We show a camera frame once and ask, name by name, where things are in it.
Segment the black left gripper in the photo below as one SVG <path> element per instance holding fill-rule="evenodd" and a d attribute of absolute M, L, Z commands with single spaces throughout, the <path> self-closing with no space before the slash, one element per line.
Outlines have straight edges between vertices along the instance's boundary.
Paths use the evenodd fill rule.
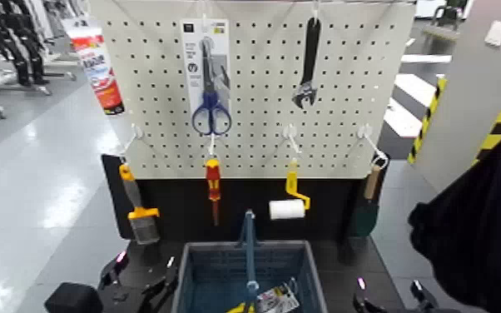
<path fill-rule="evenodd" d="M 171 256 L 166 263 L 166 271 L 162 278 L 140 289 L 123 286 L 119 276 L 127 267 L 127 253 L 120 252 L 111 259 L 99 275 L 98 288 L 102 289 L 103 313 L 142 313 L 151 311 L 151 301 L 160 296 L 156 306 L 163 306 L 177 287 L 177 266 L 175 257 Z"/>

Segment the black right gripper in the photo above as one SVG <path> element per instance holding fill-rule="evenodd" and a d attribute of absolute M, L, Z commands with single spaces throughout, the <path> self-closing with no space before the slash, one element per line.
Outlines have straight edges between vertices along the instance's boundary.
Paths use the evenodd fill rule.
<path fill-rule="evenodd" d="M 353 295 L 353 307 L 358 313 L 460 313 L 459 310 L 438 308 L 439 304 L 434 295 L 429 292 L 418 280 L 410 284 L 410 292 L 418 301 L 417 309 L 384 308 L 372 303 L 366 294 L 366 284 L 362 277 L 358 277 L 357 288 Z"/>

